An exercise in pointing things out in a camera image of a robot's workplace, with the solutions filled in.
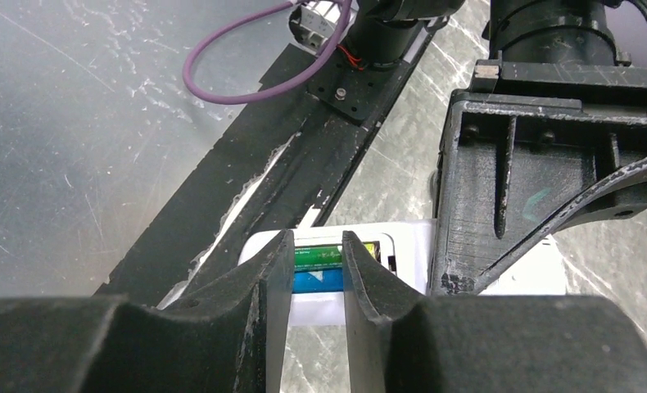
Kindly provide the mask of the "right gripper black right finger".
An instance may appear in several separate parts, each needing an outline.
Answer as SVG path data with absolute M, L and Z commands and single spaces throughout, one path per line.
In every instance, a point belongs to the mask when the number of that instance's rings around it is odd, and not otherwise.
M 342 235 L 354 392 L 647 392 L 647 346 L 593 296 L 425 296 Z

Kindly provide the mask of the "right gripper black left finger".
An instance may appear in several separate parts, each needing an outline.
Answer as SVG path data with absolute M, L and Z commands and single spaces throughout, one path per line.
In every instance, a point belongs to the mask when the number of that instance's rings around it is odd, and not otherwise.
M 124 296 L 0 299 L 0 392 L 276 392 L 293 278 L 283 230 L 162 310 Z

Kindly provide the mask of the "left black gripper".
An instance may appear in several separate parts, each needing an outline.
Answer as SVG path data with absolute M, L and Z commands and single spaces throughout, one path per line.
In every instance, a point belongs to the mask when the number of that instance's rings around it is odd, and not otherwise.
M 476 295 L 545 236 L 647 209 L 647 115 L 582 104 L 647 110 L 647 68 L 479 60 L 469 91 L 440 143 L 434 296 Z

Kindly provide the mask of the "blue battery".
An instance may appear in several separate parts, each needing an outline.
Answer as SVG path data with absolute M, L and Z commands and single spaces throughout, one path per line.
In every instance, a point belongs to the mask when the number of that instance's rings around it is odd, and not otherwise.
M 294 294 L 339 292 L 342 290 L 343 276 L 341 269 L 296 272 L 294 274 L 292 287 Z

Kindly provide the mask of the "white remote control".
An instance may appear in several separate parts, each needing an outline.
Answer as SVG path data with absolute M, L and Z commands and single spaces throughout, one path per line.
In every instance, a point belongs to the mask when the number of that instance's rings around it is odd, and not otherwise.
M 424 292 L 428 264 L 434 254 L 434 219 L 405 222 L 349 224 L 294 229 L 295 246 L 341 245 L 345 231 L 356 233 L 374 258 L 403 282 Z M 552 237 L 534 246 L 502 273 L 485 296 L 556 296 L 567 292 L 567 277 Z M 291 326 L 342 325 L 345 322 L 342 291 L 294 294 L 288 323 Z

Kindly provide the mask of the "green battery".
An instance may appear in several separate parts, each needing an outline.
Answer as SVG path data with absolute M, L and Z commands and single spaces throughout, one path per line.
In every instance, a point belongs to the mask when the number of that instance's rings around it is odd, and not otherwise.
M 342 245 L 302 246 L 295 249 L 295 272 L 312 272 L 342 267 Z

